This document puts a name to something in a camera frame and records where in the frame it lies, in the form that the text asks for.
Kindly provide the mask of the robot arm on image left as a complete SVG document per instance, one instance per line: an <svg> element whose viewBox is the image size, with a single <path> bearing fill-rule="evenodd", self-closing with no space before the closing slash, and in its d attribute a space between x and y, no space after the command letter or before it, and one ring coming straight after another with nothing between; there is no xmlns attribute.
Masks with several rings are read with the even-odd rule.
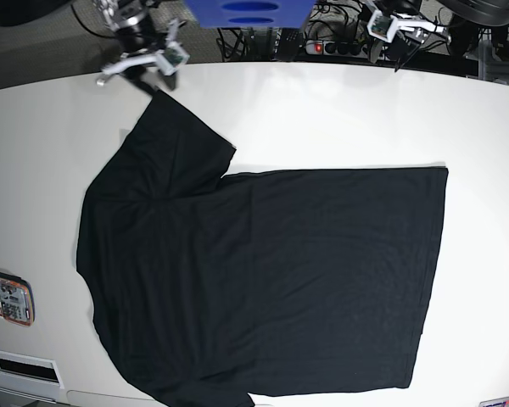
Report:
<svg viewBox="0 0 509 407"><path fill-rule="evenodd" d="M113 77L121 76L136 88L154 95L157 86L143 79L148 68L154 67L165 86L175 90L177 71L188 59L176 40L186 22L173 18L165 31L157 31L149 10L159 7L159 1L95 1L93 4L122 51L118 59L103 66L97 85L104 86Z"/></svg>

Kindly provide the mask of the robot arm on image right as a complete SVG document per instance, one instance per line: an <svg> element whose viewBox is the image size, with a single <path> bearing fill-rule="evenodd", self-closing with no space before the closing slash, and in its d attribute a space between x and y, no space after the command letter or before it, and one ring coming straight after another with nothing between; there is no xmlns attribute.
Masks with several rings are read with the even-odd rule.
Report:
<svg viewBox="0 0 509 407"><path fill-rule="evenodd" d="M370 63L380 60L405 67L421 51L450 43L448 28L421 11L420 1L367 1L366 55Z"/></svg>

